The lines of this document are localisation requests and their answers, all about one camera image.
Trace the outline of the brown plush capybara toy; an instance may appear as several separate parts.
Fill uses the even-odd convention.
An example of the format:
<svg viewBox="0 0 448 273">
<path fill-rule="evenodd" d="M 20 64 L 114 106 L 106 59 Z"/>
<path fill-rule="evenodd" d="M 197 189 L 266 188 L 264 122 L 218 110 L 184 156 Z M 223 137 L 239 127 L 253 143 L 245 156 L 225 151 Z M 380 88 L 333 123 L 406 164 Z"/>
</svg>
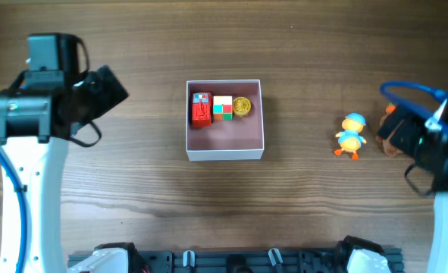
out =
<svg viewBox="0 0 448 273">
<path fill-rule="evenodd" d="M 392 114 L 396 109 L 396 106 L 393 103 L 389 103 L 388 106 L 385 109 L 386 114 L 381 117 L 379 121 L 379 127 L 382 127 L 387 117 Z M 375 139 L 383 145 L 384 153 L 389 157 L 395 157 L 397 155 L 403 154 L 403 151 L 393 146 L 390 142 L 390 139 L 395 134 L 399 126 L 401 125 L 403 121 L 400 121 L 395 128 L 393 129 L 392 133 L 388 136 L 388 138 L 383 139 L 380 136 L 376 136 Z"/>
</svg>

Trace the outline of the yellow duck toy blue hat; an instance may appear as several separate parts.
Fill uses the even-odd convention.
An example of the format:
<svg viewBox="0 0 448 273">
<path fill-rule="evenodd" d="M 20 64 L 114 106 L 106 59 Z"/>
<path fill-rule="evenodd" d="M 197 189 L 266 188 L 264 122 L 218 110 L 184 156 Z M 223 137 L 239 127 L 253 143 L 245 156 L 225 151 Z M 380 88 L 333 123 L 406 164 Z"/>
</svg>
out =
<svg viewBox="0 0 448 273">
<path fill-rule="evenodd" d="M 343 130 L 335 134 L 340 147 L 334 150 L 334 154 L 340 156 L 348 152 L 352 154 L 351 159 L 358 160 L 358 150 L 367 143 L 367 140 L 360 135 L 365 126 L 366 120 L 361 114 L 348 114 L 341 124 Z"/>
</svg>

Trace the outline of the multicoloured puzzle cube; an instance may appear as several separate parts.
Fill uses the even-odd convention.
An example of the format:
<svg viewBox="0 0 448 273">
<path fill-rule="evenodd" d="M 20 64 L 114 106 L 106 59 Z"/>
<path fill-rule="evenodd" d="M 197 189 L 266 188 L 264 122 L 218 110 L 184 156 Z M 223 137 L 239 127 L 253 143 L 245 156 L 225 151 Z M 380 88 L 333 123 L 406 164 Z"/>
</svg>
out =
<svg viewBox="0 0 448 273">
<path fill-rule="evenodd" d="M 233 118 L 232 96 L 214 96 L 212 113 L 215 121 L 231 121 Z"/>
</svg>

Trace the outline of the yellow round toy wheel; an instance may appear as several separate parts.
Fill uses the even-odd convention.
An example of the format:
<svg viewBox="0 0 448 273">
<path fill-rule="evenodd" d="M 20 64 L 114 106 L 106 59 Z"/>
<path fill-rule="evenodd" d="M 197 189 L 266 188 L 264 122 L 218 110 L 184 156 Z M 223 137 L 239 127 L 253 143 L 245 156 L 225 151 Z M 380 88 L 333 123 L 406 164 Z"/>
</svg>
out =
<svg viewBox="0 0 448 273">
<path fill-rule="evenodd" d="M 252 103 L 246 97 L 236 97 L 233 100 L 233 113 L 239 117 L 247 116 L 252 108 Z"/>
</svg>

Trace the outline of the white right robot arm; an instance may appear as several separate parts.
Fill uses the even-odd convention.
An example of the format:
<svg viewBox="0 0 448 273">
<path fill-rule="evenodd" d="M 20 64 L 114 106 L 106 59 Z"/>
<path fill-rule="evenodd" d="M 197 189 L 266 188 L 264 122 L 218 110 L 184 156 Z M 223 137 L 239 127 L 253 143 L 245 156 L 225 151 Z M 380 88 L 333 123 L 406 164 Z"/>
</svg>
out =
<svg viewBox="0 0 448 273">
<path fill-rule="evenodd" d="M 430 119 L 401 105 L 388 105 L 381 118 L 377 140 L 388 156 L 405 154 L 413 159 L 404 176 L 420 196 L 434 197 L 434 235 L 428 272 L 448 272 L 448 108 L 440 108 Z M 408 177 L 413 168 L 433 174 L 429 190 L 420 190 Z"/>
</svg>

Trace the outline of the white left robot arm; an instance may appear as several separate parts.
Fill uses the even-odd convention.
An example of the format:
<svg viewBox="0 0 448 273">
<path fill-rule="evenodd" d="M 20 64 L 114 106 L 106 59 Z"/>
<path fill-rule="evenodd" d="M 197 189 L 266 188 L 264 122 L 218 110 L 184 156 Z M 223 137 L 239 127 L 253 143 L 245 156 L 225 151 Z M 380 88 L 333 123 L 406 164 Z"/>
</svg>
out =
<svg viewBox="0 0 448 273">
<path fill-rule="evenodd" d="M 28 37 L 28 68 L 0 92 L 0 272 L 63 272 L 61 179 L 77 132 L 128 94 L 108 66 L 80 65 L 78 36 Z"/>
</svg>

